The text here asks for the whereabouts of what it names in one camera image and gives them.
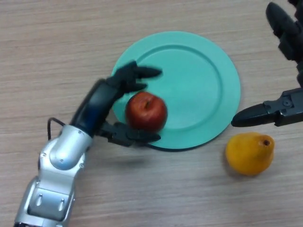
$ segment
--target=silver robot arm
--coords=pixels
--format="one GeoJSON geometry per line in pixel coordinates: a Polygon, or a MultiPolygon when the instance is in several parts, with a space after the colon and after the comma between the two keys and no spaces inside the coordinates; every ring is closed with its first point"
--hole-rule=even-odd
{"type": "Polygon", "coordinates": [[[75,202],[75,181],[85,166],[92,138],[65,125],[39,157],[39,174],[28,184],[14,227],[67,227],[75,202]]]}
{"type": "Polygon", "coordinates": [[[156,77],[161,70],[139,67],[131,62],[107,79],[98,80],[86,95],[70,124],[50,118],[48,142],[38,161],[38,176],[28,184],[14,227],[67,227],[75,202],[75,181],[85,166],[86,152],[94,136],[102,136],[108,142],[131,146],[134,142],[157,141],[160,136],[129,128],[116,122],[111,125],[106,117],[114,102],[125,93],[139,91],[146,84],[136,79],[156,77]],[[51,120],[61,124],[58,137],[51,139],[51,120]]]}

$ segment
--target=pear stem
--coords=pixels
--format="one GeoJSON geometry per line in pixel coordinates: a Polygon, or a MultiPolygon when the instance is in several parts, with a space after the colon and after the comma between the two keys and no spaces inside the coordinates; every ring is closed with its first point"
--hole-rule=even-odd
{"type": "Polygon", "coordinates": [[[270,145],[270,141],[264,140],[264,141],[263,141],[263,144],[264,144],[265,146],[269,146],[269,145],[270,145]]]}

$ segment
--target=wood grain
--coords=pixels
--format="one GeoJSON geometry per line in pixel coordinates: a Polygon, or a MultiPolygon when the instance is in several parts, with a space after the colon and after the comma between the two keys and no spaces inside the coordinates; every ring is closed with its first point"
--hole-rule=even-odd
{"type": "MultiPolygon", "coordinates": [[[[275,1],[289,14],[286,0],[275,1]]],[[[134,41],[184,30],[219,44],[242,84],[240,109],[298,87],[265,17],[268,0],[0,0],[0,220],[12,226],[37,174],[46,121],[68,122],[92,84],[134,41]]],[[[96,139],[77,184],[71,227],[301,227],[302,124],[229,127],[187,152],[123,148],[96,139]],[[230,172],[227,140],[243,131],[276,140],[255,178],[230,172]]]]}

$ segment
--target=apple stem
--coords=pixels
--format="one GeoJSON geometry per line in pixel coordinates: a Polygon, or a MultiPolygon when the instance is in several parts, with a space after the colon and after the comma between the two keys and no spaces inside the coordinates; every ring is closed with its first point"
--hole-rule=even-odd
{"type": "Polygon", "coordinates": [[[146,105],[145,105],[145,108],[147,108],[149,106],[149,104],[150,104],[150,101],[147,101],[146,105]]]}

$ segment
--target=yellow pear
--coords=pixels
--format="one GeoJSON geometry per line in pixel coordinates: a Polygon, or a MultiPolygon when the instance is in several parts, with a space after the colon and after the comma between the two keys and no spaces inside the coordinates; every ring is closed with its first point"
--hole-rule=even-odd
{"type": "Polygon", "coordinates": [[[228,141],[225,156],[238,173],[254,176],[265,171],[274,158],[275,141],[258,132],[237,134],[228,141]]]}

